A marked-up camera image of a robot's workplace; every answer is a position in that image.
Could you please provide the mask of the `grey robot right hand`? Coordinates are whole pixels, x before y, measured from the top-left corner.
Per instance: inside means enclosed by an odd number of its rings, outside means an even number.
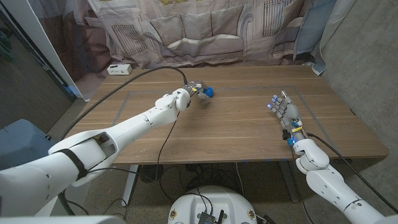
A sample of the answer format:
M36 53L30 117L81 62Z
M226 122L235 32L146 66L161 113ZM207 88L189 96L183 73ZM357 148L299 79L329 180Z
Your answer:
M296 104L282 90L280 95L273 95L272 103L267 105L283 127L282 139L287 141L287 144L292 147L296 142L306 139L307 135L303 129L302 119L299 114Z

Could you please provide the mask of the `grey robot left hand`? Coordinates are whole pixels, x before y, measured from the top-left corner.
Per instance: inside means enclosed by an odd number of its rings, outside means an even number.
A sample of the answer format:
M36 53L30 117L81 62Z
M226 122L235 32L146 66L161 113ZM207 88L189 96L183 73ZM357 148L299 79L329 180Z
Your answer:
M196 95L201 100L209 100L213 96L213 90L203 81L191 81L183 86L190 96Z

